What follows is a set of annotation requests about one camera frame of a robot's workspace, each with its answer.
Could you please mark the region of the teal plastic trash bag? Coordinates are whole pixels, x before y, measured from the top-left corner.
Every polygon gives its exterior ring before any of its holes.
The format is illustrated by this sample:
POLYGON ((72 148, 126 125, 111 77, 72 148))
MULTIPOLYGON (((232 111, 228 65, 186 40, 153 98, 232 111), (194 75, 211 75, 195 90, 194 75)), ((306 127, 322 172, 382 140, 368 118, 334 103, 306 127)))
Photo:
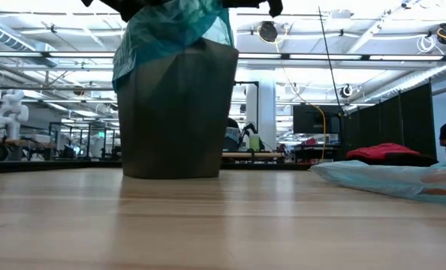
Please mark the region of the teal plastic trash bag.
POLYGON ((221 0, 168 0, 145 6, 128 21, 113 57, 113 89, 147 62, 178 54, 201 38, 234 46, 230 15, 221 0))

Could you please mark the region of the light blue trash bag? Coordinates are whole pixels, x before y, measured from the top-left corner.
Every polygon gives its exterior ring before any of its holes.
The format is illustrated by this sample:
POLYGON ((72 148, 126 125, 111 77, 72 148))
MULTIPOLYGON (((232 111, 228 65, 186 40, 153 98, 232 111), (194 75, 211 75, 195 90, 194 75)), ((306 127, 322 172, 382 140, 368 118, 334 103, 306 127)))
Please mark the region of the light blue trash bag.
POLYGON ((345 188, 446 204, 446 160, 428 167, 368 165, 350 160, 320 163, 311 171, 345 188))

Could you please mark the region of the background workbench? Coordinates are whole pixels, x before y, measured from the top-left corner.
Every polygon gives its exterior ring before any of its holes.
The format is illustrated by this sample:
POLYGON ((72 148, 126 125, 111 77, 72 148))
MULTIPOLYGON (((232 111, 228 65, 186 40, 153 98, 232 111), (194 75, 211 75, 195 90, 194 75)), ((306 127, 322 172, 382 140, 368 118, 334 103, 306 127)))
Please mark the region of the background workbench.
POLYGON ((32 138, 0 139, 0 161, 48 161, 56 146, 32 138))

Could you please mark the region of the background wooden table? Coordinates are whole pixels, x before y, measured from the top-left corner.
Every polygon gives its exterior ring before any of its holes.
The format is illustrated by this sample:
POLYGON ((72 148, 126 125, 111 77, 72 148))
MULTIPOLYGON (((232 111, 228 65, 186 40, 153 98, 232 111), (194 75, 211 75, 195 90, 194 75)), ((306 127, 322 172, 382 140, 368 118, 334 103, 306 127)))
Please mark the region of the background wooden table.
POLYGON ((224 151, 222 158, 230 158, 234 160, 255 161, 274 161, 284 159, 285 156, 280 152, 250 152, 250 151, 224 151))

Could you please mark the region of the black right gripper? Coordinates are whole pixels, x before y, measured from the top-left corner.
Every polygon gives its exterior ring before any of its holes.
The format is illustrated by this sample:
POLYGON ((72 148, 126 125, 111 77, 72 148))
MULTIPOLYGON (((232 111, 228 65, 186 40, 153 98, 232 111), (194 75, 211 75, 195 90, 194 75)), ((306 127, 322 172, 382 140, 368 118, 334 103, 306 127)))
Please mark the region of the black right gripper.
MULTIPOLYGON (((264 0, 221 0, 224 8, 259 8, 264 0)), ((279 16, 283 11, 282 0, 267 0, 270 7, 269 15, 271 17, 279 16)))

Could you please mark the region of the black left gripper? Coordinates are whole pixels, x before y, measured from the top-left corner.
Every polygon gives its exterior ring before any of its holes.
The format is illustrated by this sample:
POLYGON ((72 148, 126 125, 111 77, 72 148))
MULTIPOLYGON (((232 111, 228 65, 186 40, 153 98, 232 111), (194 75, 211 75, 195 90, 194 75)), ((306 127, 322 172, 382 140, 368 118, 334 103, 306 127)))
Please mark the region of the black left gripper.
POLYGON ((128 22, 139 10, 150 7, 152 0, 99 0, 119 12, 123 21, 128 22))

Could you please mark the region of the black partition wall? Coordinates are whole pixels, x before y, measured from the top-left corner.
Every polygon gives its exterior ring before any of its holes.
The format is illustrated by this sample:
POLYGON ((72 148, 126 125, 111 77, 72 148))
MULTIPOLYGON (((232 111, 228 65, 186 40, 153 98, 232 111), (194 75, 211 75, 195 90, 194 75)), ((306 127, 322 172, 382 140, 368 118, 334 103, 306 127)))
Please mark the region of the black partition wall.
POLYGON ((357 109, 344 117, 344 143, 349 152, 363 147, 396 143, 436 157, 432 88, 429 83, 357 109))

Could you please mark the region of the black monitor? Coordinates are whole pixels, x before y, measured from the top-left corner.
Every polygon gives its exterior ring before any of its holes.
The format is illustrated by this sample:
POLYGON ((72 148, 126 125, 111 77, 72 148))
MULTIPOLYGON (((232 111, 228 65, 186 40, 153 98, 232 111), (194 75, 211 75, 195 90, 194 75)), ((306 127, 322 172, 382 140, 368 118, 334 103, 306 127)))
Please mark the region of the black monitor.
POLYGON ((339 108, 337 106, 295 105, 292 109, 295 134, 338 134, 340 132, 339 108))

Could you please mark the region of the dark translucent trash bin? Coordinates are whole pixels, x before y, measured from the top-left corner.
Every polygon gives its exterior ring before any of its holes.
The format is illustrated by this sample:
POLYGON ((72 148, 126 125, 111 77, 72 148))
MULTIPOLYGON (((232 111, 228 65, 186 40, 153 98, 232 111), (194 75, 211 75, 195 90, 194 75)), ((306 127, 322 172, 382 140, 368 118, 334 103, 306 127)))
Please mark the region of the dark translucent trash bin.
POLYGON ((238 56, 231 46, 200 39, 118 84, 125 176, 218 176, 238 56))

